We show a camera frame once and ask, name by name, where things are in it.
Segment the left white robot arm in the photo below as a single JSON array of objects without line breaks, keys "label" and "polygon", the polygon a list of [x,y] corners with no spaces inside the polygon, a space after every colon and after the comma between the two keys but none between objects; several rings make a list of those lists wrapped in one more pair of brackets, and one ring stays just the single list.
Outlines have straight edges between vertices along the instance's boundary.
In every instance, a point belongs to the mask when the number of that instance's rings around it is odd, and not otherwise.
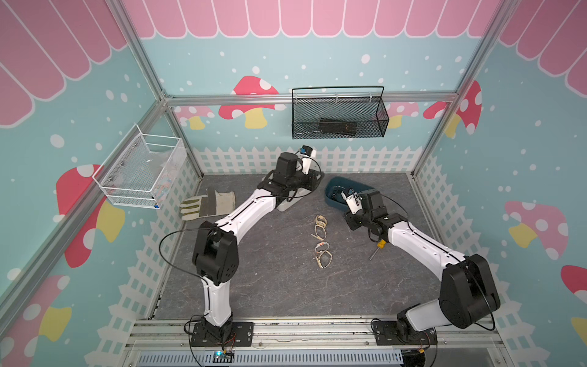
[{"label": "left white robot arm", "polygon": [[304,145],[297,153],[283,152],[244,203],[221,220],[200,226],[193,263],[206,295],[206,326],[218,331],[232,322],[229,286],[239,265],[238,244],[246,233],[265,215],[285,211],[316,191],[322,178],[316,150]]}]

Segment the black watch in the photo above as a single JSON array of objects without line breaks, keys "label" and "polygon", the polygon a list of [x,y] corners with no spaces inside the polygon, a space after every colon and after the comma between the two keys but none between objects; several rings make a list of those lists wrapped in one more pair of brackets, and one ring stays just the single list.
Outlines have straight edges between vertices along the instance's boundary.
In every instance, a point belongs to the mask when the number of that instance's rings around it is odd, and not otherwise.
[{"label": "black watch", "polygon": [[344,203],[345,199],[342,197],[342,195],[344,194],[344,190],[344,187],[334,186],[330,193],[330,199],[338,203]]}]

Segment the beige watch lowest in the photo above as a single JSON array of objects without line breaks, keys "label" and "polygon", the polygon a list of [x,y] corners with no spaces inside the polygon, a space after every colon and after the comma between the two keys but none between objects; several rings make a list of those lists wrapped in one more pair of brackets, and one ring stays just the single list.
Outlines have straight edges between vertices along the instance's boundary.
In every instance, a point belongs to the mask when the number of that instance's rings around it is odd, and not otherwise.
[{"label": "beige watch lowest", "polygon": [[320,251],[315,254],[316,263],[320,269],[327,269],[333,261],[333,255],[330,251]]}]

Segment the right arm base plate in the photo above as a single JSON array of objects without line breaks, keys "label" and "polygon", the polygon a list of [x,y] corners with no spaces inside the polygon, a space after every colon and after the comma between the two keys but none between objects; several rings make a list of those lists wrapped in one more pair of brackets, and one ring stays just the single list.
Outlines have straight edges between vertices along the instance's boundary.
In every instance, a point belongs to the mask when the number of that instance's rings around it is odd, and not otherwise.
[{"label": "right arm base plate", "polygon": [[413,330],[405,321],[382,321],[374,318],[370,323],[371,331],[378,346],[416,346],[428,348],[437,344],[434,329]]}]

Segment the beige watch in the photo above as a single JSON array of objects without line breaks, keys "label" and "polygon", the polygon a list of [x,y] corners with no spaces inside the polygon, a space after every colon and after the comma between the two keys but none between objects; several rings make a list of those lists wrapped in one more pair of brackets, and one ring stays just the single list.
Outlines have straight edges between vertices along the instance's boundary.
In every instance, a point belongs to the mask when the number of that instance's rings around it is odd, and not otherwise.
[{"label": "beige watch", "polygon": [[326,217],[324,217],[322,215],[316,216],[315,226],[325,229],[327,227],[327,224],[328,224],[328,221],[327,221]]},{"label": "beige watch", "polygon": [[325,241],[327,238],[326,228],[323,226],[315,225],[314,226],[314,234],[312,234],[312,237],[319,240],[320,242]]}]

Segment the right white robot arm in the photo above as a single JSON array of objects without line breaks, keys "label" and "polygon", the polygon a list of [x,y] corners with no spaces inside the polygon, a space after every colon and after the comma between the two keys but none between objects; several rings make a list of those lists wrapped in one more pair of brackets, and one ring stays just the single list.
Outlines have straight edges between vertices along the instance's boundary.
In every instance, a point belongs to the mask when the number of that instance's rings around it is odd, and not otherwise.
[{"label": "right white robot arm", "polygon": [[415,258],[440,281],[436,300],[418,304],[397,315],[397,327],[403,337],[452,325],[466,329],[484,317],[492,319],[501,300],[488,261],[479,254],[464,255],[423,234],[409,215],[389,213],[387,198],[375,189],[360,193],[350,189],[341,193],[349,207],[345,221],[350,229],[366,228],[369,239],[391,244]]}]

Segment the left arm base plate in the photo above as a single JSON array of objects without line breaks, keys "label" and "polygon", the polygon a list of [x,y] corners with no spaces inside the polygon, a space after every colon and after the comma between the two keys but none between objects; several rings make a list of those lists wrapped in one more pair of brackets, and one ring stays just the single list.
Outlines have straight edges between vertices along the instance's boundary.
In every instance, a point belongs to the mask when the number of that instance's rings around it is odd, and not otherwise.
[{"label": "left arm base plate", "polygon": [[208,321],[198,321],[185,330],[192,347],[250,347],[254,326],[252,322],[228,321],[222,327],[215,327]]}]

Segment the white orange watch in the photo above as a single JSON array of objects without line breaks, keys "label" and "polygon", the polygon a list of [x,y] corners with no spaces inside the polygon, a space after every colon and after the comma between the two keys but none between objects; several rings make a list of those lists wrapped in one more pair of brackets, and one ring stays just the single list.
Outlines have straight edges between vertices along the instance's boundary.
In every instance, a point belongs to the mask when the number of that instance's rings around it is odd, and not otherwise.
[{"label": "white orange watch", "polygon": [[320,254],[322,252],[328,251],[330,249],[330,244],[328,242],[321,242],[316,244],[314,248],[314,252]]}]

